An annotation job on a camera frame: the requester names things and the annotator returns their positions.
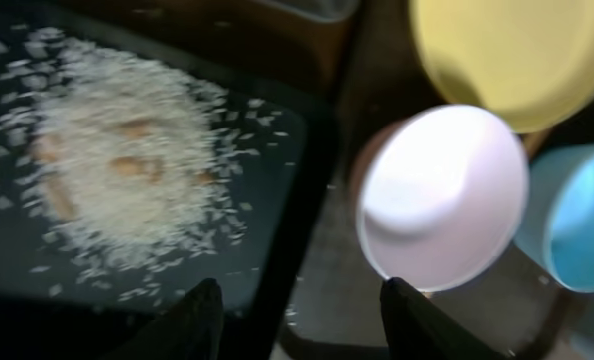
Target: plastic bowl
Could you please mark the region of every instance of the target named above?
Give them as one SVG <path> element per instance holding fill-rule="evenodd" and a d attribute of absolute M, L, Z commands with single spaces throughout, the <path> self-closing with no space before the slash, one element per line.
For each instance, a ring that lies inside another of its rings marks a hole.
<path fill-rule="evenodd" d="M 530 186 L 515 243 L 563 286 L 594 292 L 594 144 L 546 154 Z"/>
<path fill-rule="evenodd" d="M 594 99 L 594 0 L 411 0 L 409 14 L 420 62 L 450 103 L 528 133 Z"/>
<path fill-rule="evenodd" d="M 424 292 L 459 286 L 510 242 L 527 183 L 518 138 L 486 110 L 447 105 L 392 124 L 351 175 L 362 251 L 384 279 Z"/>

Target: black tray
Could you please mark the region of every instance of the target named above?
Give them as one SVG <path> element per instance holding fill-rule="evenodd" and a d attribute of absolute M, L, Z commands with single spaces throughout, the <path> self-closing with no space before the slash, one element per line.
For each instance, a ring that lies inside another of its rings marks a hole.
<path fill-rule="evenodd" d="M 167 290 L 161 308 L 153 307 L 154 298 L 149 297 L 116 302 L 119 293 L 140 285 L 142 272 L 114 275 L 116 286 L 112 290 L 75 285 L 76 274 L 82 269 L 70 264 L 72 254 L 50 246 L 42 248 L 40 235 L 47 229 L 46 221 L 28 219 L 19 207 L 0 212 L 0 339 L 5 335 L 24 344 L 0 348 L 0 353 L 42 358 L 98 355 L 131 336 L 152 313 L 174 302 L 175 289 L 189 289 L 201 279 L 213 277 L 222 286 L 229 311 L 222 355 L 240 357 L 242 351 L 248 351 L 263 357 L 270 351 L 333 167 L 337 137 L 331 113 L 308 96 L 276 82 L 237 73 L 111 25 L 38 3 L 0 4 L 0 39 L 11 45 L 7 61 L 17 60 L 14 49 L 18 40 L 6 31 L 19 21 L 60 27 L 78 37 L 162 60 L 215 82 L 230 90 L 226 107 L 231 110 L 246 109 L 248 99 L 261 98 L 266 102 L 259 113 L 281 111 L 282 115 L 272 128 L 244 119 L 228 125 L 255 132 L 250 147 L 261 151 L 259 157 L 241 160 L 244 174 L 230 187 L 235 204 L 248 202 L 254 208 L 243 213 L 242 220 L 249 227 L 246 238 L 239 246 L 217 239 L 219 255 L 202 255 L 160 273 L 157 282 L 163 284 L 162 291 Z M 0 63 L 0 72 L 5 64 Z M 0 82 L 0 96 L 10 91 L 2 86 L 6 85 Z M 277 138 L 274 131 L 290 136 Z M 271 141 L 280 146 L 264 150 L 265 143 Z M 23 169 L 14 166 L 15 158 L 22 153 L 19 150 L 0 159 L 0 192 L 11 199 L 17 199 L 20 191 L 12 179 L 23 175 Z M 29 269 L 36 265 L 51 265 L 53 269 L 30 274 Z M 64 291 L 49 298 L 48 288 L 55 283 Z M 101 314 L 99 306 L 106 309 Z"/>

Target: brown food item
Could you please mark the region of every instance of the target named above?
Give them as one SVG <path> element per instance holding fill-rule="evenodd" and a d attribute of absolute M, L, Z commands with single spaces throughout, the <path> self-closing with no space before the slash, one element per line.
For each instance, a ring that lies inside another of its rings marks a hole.
<path fill-rule="evenodd" d="M 144 162 L 134 156 L 122 156 L 110 161 L 109 166 L 122 176 L 134 176 L 145 172 Z"/>
<path fill-rule="evenodd" d="M 208 172 L 203 172 L 203 173 L 197 175 L 197 182 L 200 185 L 210 184 L 213 181 L 215 181 L 215 178 Z"/>
<path fill-rule="evenodd" d="M 46 198 L 57 213 L 57 216 L 63 221 L 75 220 L 75 206 L 70 201 L 68 191 L 59 175 L 46 175 L 43 181 L 46 188 Z"/>
<path fill-rule="evenodd" d="M 52 164 L 59 160 L 59 147 L 61 138 L 57 134 L 45 134 L 37 138 L 32 148 L 32 155 L 35 159 Z"/>
<path fill-rule="evenodd" d="M 139 119 L 119 125 L 119 131 L 130 140 L 136 140 L 150 134 L 150 121 Z"/>

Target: blue bowl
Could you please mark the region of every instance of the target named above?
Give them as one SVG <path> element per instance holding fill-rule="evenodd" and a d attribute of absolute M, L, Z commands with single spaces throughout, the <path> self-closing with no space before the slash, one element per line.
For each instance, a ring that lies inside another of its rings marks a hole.
<path fill-rule="evenodd" d="M 563 286 L 594 292 L 594 144 L 534 164 L 515 244 Z"/>

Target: pink bowl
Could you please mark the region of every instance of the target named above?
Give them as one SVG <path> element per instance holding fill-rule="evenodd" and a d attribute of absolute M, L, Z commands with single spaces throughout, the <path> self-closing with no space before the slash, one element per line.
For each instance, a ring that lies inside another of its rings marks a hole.
<path fill-rule="evenodd" d="M 488 111 L 447 105 L 392 124 L 351 174 L 362 251 L 384 279 L 424 292 L 459 286 L 508 245 L 527 179 L 519 139 Z"/>

